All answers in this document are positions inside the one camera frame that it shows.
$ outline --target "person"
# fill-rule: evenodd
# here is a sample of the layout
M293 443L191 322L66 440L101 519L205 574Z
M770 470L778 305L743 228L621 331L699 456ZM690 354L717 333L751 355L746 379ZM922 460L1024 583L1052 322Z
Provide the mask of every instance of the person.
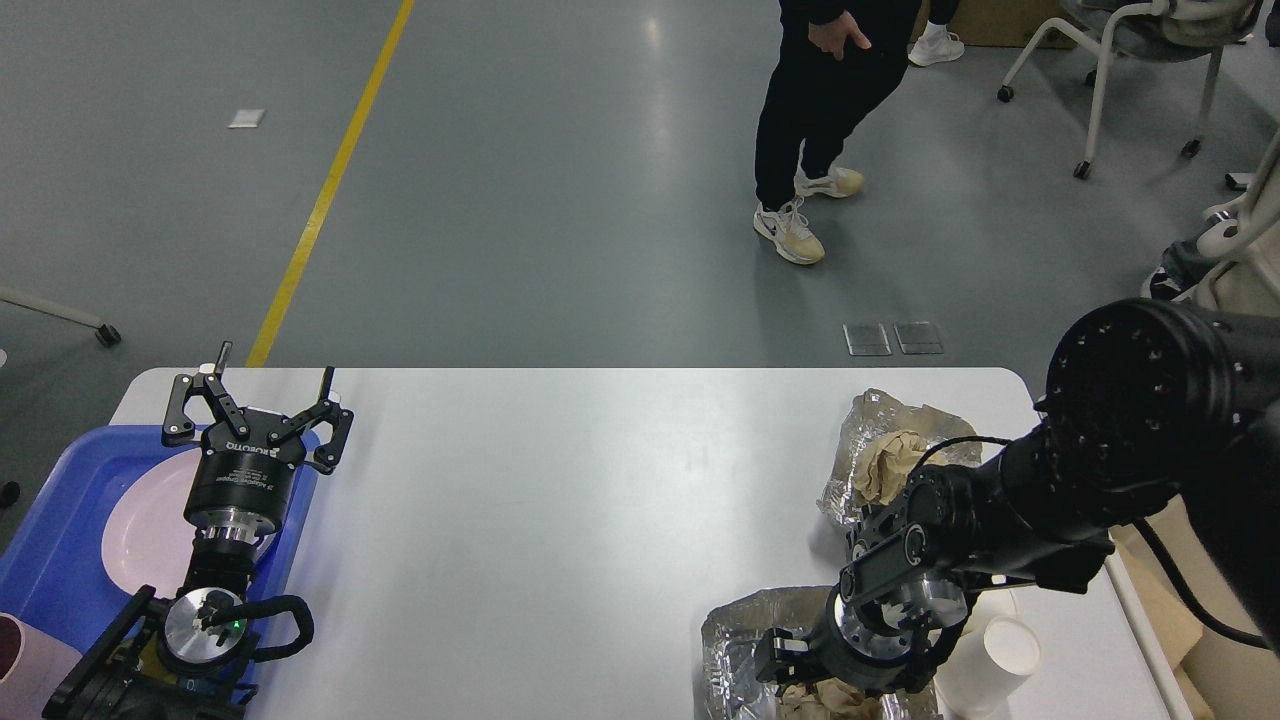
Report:
M858 123L902 82L920 0L780 4L782 45L755 135L753 225L783 259L812 265L826 250L800 205L861 190L863 176L835 160Z
M1262 26L1262 35L1267 38L1267 45L1280 47L1280 3L1271 5L1267 20Z
M927 68L934 63L959 60L964 55L964 42L947 29L947 23L956 17L959 6L960 0L929 0L929 22L906 55L913 65Z

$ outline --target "yellow floor line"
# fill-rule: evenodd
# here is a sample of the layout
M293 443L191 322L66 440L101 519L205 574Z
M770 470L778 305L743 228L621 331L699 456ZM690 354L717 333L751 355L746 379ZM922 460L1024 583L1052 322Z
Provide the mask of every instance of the yellow floor line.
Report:
M262 327L257 331L257 340L253 341L253 348L250 351L248 361L246 363L250 368L261 368L266 364L268 355L271 354L271 346L275 345L275 336L280 332L284 314L289 311L289 304L293 301L293 292L298 288L302 272L307 268L307 260L311 259L311 249L315 247L316 238L320 237L320 228L324 227L324 219L329 214L329 205L333 204L333 197L338 193L338 186L342 184L342 176L347 172L351 152L356 149L356 142L360 141L360 133L364 131L365 120L369 119L369 110L378 97L378 88L383 85L383 76L387 74L387 67L392 61L392 55L396 54L396 46L399 44L401 33L404 31L404 23L408 22L408 15L413 12L413 3L415 0L403 0L399 12L396 13L396 22L392 23L392 29L387 33L387 41L383 42L383 51L378 54L378 61L374 63L374 72L369 74L369 82L365 83L365 92L360 96L360 104L356 105L356 114L351 117L351 123L347 126L347 135L343 136L338 154L333 159L333 165L329 167L329 177L325 178L324 187L320 188L320 196L316 197L315 208L311 209L311 217L307 218L307 224L302 229L302 237L298 238L293 259L289 260L289 266L285 268L284 277L280 278L280 287L275 291L271 307L268 309L266 318L262 319Z

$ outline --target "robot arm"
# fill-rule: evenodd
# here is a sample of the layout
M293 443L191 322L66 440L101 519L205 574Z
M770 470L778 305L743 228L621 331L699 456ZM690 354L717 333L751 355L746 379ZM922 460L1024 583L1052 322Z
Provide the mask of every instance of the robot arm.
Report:
M288 657L311 642L315 626L302 598L246 601L256 543L284 524L301 465L333 473L355 415L330 389L333 368L316 402L292 418L239 406L221 382L229 351L225 342L216 363L174 378L161 428L165 446L201 448L183 510L195 538L182 587L173 600L156 598L150 585L138 589L58 688L45 717L242 717L256 692L241 683L250 662ZM198 439L186 414L195 397L214 416ZM302 436L321 423L332 437L308 459ZM259 647L253 621L284 614L293 616L297 637Z
M1280 516L1280 320L1116 302L1066 333L1047 387L1046 420L1027 437L980 468L918 466L863 519L813 633L771 630L758 646L762 682L918 692L993 579L1083 593L1114 550L1107 528L1179 493L1280 647L1265 552Z

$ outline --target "white paper cup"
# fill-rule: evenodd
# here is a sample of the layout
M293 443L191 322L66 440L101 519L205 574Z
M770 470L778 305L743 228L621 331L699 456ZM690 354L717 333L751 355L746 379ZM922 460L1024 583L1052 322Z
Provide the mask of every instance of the white paper cup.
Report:
M996 618L1018 618L1018 601L1014 600L1014 591L996 589L979 594L978 602L974 603L973 612L960 633L961 637L984 630L987 624Z
M1036 633L1014 618L993 618L982 632L960 638L933 683L947 707L978 720L995 712L1039 667Z

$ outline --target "cable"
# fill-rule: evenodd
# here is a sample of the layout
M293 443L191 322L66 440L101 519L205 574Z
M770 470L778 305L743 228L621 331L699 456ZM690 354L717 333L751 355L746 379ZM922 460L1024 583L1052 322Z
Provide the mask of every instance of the cable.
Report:
M1169 577L1169 582L1172 583L1174 589L1178 591L1178 597L1183 600L1183 605L1187 606L1187 610L1192 611L1192 615L1194 615L1197 620L1224 638L1235 641L1240 644L1247 644L1249 647L1271 650L1261 635L1238 630L1210 615L1208 610L1204 610L1204 606L1196 600L1196 593L1193 593L1192 587L1187 584L1187 578L1184 578L1183 573L1178 569L1178 564L1174 562L1174 556L1169 553L1169 548L1166 548L1165 543L1160 541L1160 536L1156 534L1156 530L1152 529L1152 527L1142 518L1134 520L1133 527L1137 528L1142 539L1147 541L1147 546L1151 547L1152 555L1155 555L1156 560L1160 561L1160 568L1165 571L1165 575Z
M933 447L931 447L931 448L928 448L928 450L924 451L924 455L922 455L920 459L915 461L915 468L911 468L910 475L914 475L916 470L919 470L920 468L923 468L924 466L924 461L928 460L929 457L933 457L934 452L937 452L937 451L940 451L940 450L942 450L945 447L951 447L952 445L960 445L961 442L989 442L992 445L1012 445L1014 443L1014 441L1011 441L1011 439L1006 439L1006 438L1001 438L1001 437L987 437L987 436L961 436L961 437L954 437L954 438L950 438L950 439L945 439L945 441L942 441L942 442L940 442L940 443L934 445Z

